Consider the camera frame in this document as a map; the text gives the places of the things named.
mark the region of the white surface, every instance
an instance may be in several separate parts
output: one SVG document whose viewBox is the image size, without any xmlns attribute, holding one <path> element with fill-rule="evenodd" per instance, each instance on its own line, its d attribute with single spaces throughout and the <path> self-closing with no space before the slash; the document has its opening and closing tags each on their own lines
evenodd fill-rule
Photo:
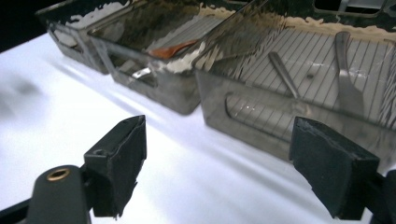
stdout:
<svg viewBox="0 0 396 224">
<path fill-rule="evenodd" d="M 0 54 L 0 210 L 120 120 L 147 116 L 148 159 L 124 215 L 93 223 L 356 223 L 333 220 L 290 164 L 64 57 L 48 35 Z M 365 223 L 369 214 L 365 213 Z"/>
</svg>

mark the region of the metal tray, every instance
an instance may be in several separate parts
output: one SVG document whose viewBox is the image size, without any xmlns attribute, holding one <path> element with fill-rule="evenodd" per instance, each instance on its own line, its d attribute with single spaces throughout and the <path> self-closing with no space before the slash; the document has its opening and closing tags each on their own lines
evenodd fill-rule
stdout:
<svg viewBox="0 0 396 224">
<path fill-rule="evenodd" d="M 38 10 L 36 15 L 61 52 L 90 68 L 108 74 L 87 33 L 138 4 L 130 0 L 69 0 Z"/>
<path fill-rule="evenodd" d="M 383 159 L 381 169 L 389 166 L 396 159 L 396 34 L 389 25 L 396 19 L 383 12 L 371 19 L 323 14 L 315 12 L 311 1 L 287 3 L 254 1 L 250 14 L 241 21 L 229 20 L 233 28 L 196 59 L 205 122 L 287 161 L 294 117 L 315 119 L 374 152 Z M 340 105 L 334 49 L 338 31 L 308 29 L 288 17 L 345 25 L 342 29 L 351 33 L 349 74 L 361 92 L 361 111 Z M 360 37 L 358 28 L 367 25 L 388 34 L 371 31 Z M 299 99 L 271 63 L 270 52 L 279 55 Z"/>
<path fill-rule="evenodd" d="M 190 114 L 200 97 L 191 62 L 205 47 L 205 35 L 244 4 L 226 1 L 153 0 L 90 32 L 114 80 L 180 114 Z M 198 42 L 170 59 L 152 49 Z"/>
</svg>

